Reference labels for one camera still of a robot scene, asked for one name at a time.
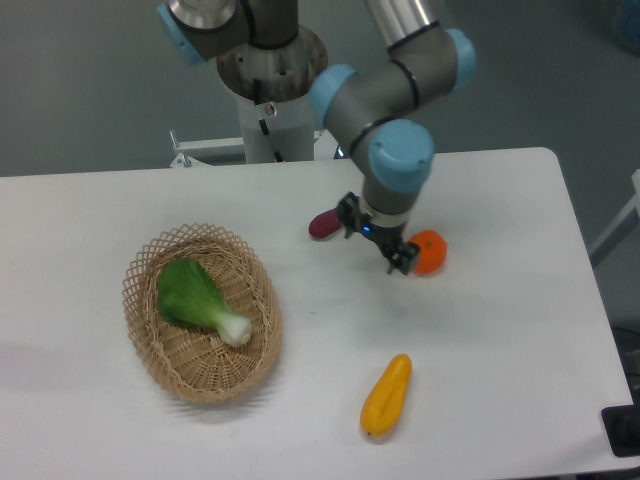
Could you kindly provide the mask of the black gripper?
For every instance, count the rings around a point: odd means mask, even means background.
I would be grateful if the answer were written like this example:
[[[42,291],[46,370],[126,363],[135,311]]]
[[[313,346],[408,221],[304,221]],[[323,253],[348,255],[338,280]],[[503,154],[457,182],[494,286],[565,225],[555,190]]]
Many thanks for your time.
[[[383,255],[387,255],[387,273],[394,271],[409,275],[420,258],[420,247],[413,242],[403,242],[402,234],[408,222],[408,214],[385,214],[370,206],[365,199],[348,192],[336,205],[336,220],[344,228],[344,238],[353,233],[361,234],[373,242]]]

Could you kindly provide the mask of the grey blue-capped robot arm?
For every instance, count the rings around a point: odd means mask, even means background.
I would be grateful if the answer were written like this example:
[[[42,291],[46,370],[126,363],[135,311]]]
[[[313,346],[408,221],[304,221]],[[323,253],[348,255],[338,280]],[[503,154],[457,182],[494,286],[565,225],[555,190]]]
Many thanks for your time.
[[[330,65],[294,1],[165,1],[157,12],[186,62],[215,62],[236,100],[248,163],[309,158],[317,127],[336,140],[363,176],[361,192],[338,203],[338,222],[373,242],[391,270],[409,273],[420,249],[403,230],[435,153],[409,114],[468,83],[477,57],[426,1],[367,8],[389,56],[370,74]]]

